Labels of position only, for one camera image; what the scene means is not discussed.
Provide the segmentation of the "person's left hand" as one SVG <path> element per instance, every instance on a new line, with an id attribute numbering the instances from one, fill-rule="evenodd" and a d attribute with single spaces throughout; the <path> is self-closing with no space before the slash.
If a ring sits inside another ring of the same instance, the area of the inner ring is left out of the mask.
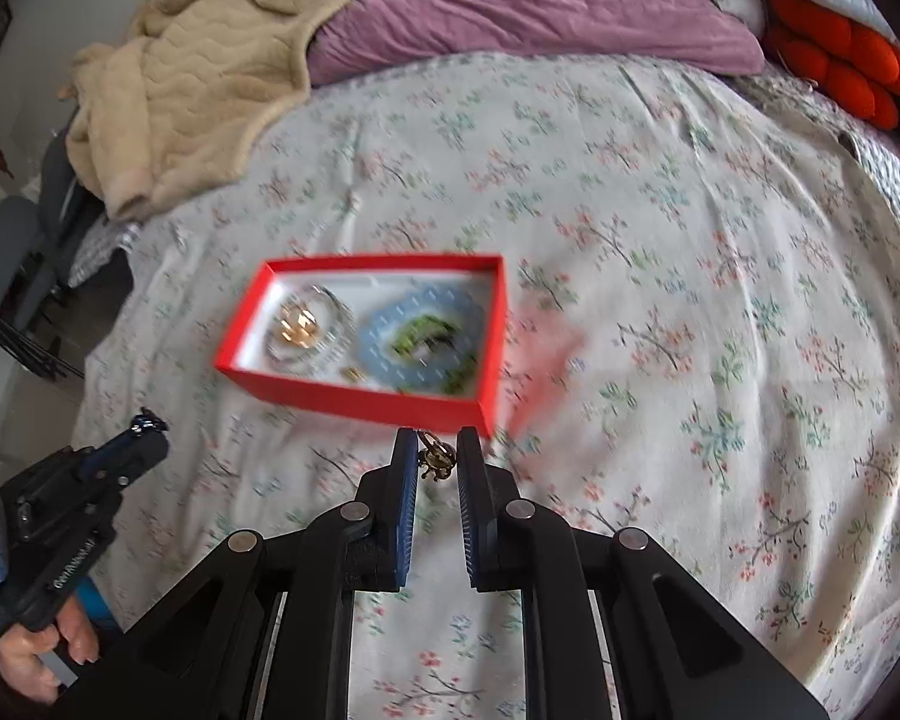
<path id="1" fill-rule="evenodd" d="M 61 681 L 40 657 L 52 653 L 60 640 L 68 644 L 69 658 L 78 665 L 97 660 L 98 637 L 76 595 L 61 606 L 53 626 L 32 632 L 14 624 L 1 637 L 0 674 L 7 686 L 42 706 L 54 704 Z"/>

